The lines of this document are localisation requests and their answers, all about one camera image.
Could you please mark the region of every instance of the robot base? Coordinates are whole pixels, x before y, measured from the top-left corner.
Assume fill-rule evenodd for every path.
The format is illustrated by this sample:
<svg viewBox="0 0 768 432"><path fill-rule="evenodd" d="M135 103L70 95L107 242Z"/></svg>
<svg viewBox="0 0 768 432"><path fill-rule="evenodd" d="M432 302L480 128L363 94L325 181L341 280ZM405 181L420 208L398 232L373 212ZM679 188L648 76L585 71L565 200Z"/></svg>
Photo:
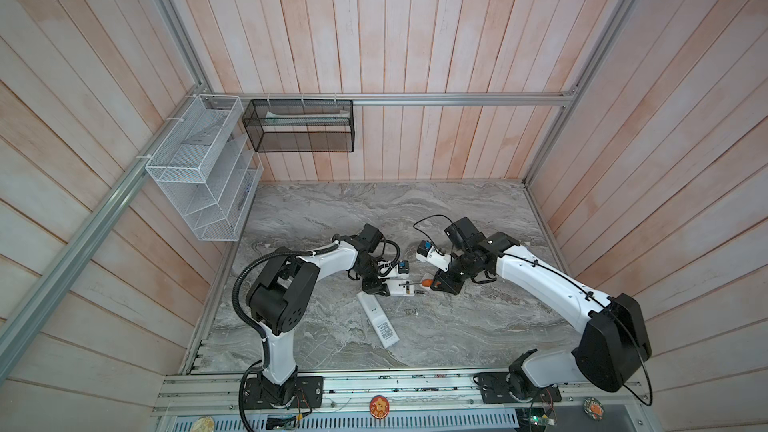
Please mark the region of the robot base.
<svg viewBox="0 0 768 432"><path fill-rule="evenodd" d="M528 379L523 371L523 362L537 349L532 349L518 357L509 366L509 372L481 372L475 375L475 383L480 387L484 404L514 404L527 402L534 398L542 402L560 402L562 396L557 385L539 389Z"/></svg>
<svg viewBox="0 0 768 432"><path fill-rule="evenodd" d="M527 401L517 400L509 392L509 372L481 372L475 375L475 383L480 386L480 395L482 395L482 402L484 404L519 404L521 402L527 403ZM536 390L527 392L525 399L532 398L536 395ZM552 396L553 402L562 401L560 395L560 389L557 385L551 385L545 389L542 389L538 393L538 397L534 398L536 402L550 401Z"/></svg>
<svg viewBox="0 0 768 432"><path fill-rule="evenodd" d="M320 408L322 405L322 376L297 377L294 371L281 386L274 385L259 373L245 382L245 410L263 410L274 408ZM289 406L279 404L282 399L290 398Z"/></svg>

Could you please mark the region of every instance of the black motor housing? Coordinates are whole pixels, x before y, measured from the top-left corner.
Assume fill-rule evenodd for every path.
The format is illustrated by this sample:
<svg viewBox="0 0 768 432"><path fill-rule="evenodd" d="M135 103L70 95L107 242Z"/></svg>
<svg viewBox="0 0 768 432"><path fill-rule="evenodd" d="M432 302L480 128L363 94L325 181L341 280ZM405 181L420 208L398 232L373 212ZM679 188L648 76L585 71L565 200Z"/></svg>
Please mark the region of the black motor housing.
<svg viewBox="0 0 768 432"><path fill-rule="evenodd" d="M638 301L626 294L609 300L601 312L591 313L573 355L578 369L592 384L615 392L650 358L651 350Z"/></svg>

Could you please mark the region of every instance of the sticker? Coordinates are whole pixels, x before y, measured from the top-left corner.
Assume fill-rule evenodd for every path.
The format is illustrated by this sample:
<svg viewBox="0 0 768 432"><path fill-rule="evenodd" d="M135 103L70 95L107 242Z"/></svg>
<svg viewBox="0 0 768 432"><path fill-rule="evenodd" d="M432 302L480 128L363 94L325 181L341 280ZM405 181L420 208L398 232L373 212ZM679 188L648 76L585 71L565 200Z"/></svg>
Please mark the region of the sticker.
<svg viewBox="0 0 768 432"><path fill-rule="evenodd" d="M587 397L584 399L584 412L586 412L592 420L602 420L605 410L603 409L600 400L594 397Z"/></svg>
<svg viewBox="0 0 768 432"><path fill-rule="evenodd" d="M377 395L371 399L371 415L377 419L383 419L389 414L389 400L383 395Z"/></svg>
<svg viewBox="0 0 768 432"><path fill-rule="evenodd" d="M216 422L211 416L201 417L192 424L190 432L214 432Z"/></svg>

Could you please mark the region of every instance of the wooden ceiling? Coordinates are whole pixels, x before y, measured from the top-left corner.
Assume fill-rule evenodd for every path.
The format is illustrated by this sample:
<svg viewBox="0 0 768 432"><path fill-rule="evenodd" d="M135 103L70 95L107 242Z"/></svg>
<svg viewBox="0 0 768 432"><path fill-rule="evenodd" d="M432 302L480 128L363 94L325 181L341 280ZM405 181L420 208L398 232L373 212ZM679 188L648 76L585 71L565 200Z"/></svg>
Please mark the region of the wooden ceiling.
<svg viewBox="0 0 768 432"><path fill-rule="evenodd" d="M569 90L617 0L174 0L217 92ZM265 178L517 178L551 107L365 107L353 154Z"/></svg>

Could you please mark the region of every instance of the black cable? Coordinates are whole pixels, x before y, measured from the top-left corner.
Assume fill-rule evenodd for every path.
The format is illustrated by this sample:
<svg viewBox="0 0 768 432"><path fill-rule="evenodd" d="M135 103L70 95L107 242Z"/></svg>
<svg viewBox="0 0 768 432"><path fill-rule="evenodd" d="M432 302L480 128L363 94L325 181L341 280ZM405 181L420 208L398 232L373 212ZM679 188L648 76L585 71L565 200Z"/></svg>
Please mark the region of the black cable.
<svg viewBox="0 0 768 432"><path fill-rule="evenodd" d="M254 260L252 263L248 264L240 273L240 275L237 276L237 279L235 279L235 283L232 285L232 309L235 310L237 317L239 317L241 321L245 322L250 327L252 327L256 332L259 333L259 336L261 337L261 348L264 354L264 360L257 360L245 370L245 372L243 373L243 377L240 379L240 387L237 391L237 406L240 412L240 419L243 421L243 427L245 427L247 432L254 432L254 429L247 422L247 418L245 416L245 409L244 409L245 382L246 382L246 379L248 379L249 375L261 372L262 370L270 366L270 349L269 349L268 343L266 342L266 332L264 331L264 328L262 327L262 325L259 324L259 322L256 322L255 320L253 320L251 317L249 317L248 314L246 314L245 311L243 310L243 307L240 305L240 289L243 287L243 282L245 282L245 279L248 276L248 274L252 273L252 271L256 267L270 260L271 258L311 257L313 255L326 254L338 248L339 248L339 244L332 244L326 248L322 248L315 251L312 251L312 250L282 251L282 252L270 252L269 254L264 254L261 257L257 258L256 260Z"/></svg>
<svg viewBox="0 0 768 432"><path fill-rule="evenodd" d="M382 246L382 253L378 254L377 256L375 256L373 258L373 260L377 260L378 261L378 260L381 260L382 258L384 258L384 252L386 252L386 239L383 238L382 241L381 241L381 244L383 244L383 246Z"/></svg>
<svg viewBox="0 0 768 432"><path fill-rule="evenodd" d="M247 432L255 432L254 428L250 426L248 418L245 416L245 382L248 376L261 372L264 368L261 366L261 360L253 362L250 367L245 369L243 377L240 378L240 386L237 389L237 410L240 412L240 420L243 422L243 427Z"/></svg>
<svg viewBox="0 0 768 432"><path fill-rule="evenodd" d="M587 300L587 301L590 301L590 300L594 301L603 310L605 310L606 312L608 312L610 314L610 316L613 318L614 322L619 324L621 326L621 328L624 330L624 332L627 333L627 335L629 336L629 339L632 341L632 345L634 345L635 352L637 352L637 354L638 354L638 359L640 360L640 366L643 368L643 373L645 374L645 380L648 382L648 402L646 402L645 400L641 399L640 396L637 395L635 393L635 391L630 389L626 384L624 384L624 388L626 388L634 396L634 398L638 399L638 401L642 405L644 405L646 407L650 407L651 405L653 405L654 404L654 388L653 388L653 385L651 385L651 383L650 383L650 377L648 376L648 369L645 367L645 361L643 360L643 356L640 354L640 345L638 344L638 341L634 340L634 336L632 335L631 332L629 332L629 329L627 328L626 325L624 325L624 322L620 321L619 318L616 317L616 314L614 314L609 308L606 308L605 305L602 305L599 300L594 298L594 294L592 292L587 292L587 291L583 290L581 288L581 286L579 286L579 284L577 284L576 282L573 282L569 277L565 276L564 274L561 274L560 272L554 270L553 268L550 268L550 267L547 267L546 265L541 264L538 260L530 261L530 260L528 260L526 258L519 257L517 255L507 254L506 252L503 252L503 254L504 255L508 255L510 257L514 257L514 258L516 258L518 260L522 260L524 262L527 262L528 264L532 264L534 267L541 267L544 270L548 270L548 271L552 272L553 274L559 275L560 277L562 277L563 279L568 281L571 285L576 287L582 294L584 294L584 296L585 296L584 299L585 300Z"/></svg>
<svg viewBox="0 0 768 432"><path fill-rule="evenodd" d="M451 224L453 224L453 220L451 220L451 218L450 218L449 216L444 216L443 214L433 214L433 215L431 215L431 216L428 216L428 217L424 217L423 219L421 219L421 220L419 220L419 221L416 221L416 222L414 222L414 223L413 223L413 227L414 227L416 230L418 230L420 233L422 233L422 234L426 235L426 236L427 236L427 238L429 239L429 242L430 242L432 245L434 245L435 247L437 247L437 250L438 250L438 251L440 251L440 247L438 247L438 246L437 246L437 244L435 244L435 241L433 241L433 240L432 240L432 237L430 237L430 236L429 236L429 234L427 234L426 232L424 232L423 230L421 230L420 228L418 228L418 227L417 227L417 225L418 225L418 224L420 224L420 223L424 222L425 220L427 220L428 218L432 218L432 217L445 217L445 218L446 218L446 219L447 219L447 220L448 220L448 221L449 221Z"/></svg>
<svg viewBox="0 0 768 432"><path fill-rule="evenodd" d="M542 396L542 390L546 390L547 387L540 387L536 389L536 393L531 399L531 406L528 408L528 432L533 432L533 422L531 421L531 417L533 417L533 403L536 401L536 398L540 398Z"/></svg>
<svg viewBox="0 0 768 432"><path fill-rule="evenodd" d="M387 244L395 246L395 258L389 261L389 268L386 270L386 272L384 272L384 274L382 274L380 271L378 272L378 275L380 278L386 277L389 274L389 272L394 268L392 264L397 264L398 260L400 260L400 246L397 245L396 242L393 242L387 238L385 238L383 242L384 242L384 248L386 248ZM384 257L384 248L382 249L382 254L379 256L379 258Z"/></svg>

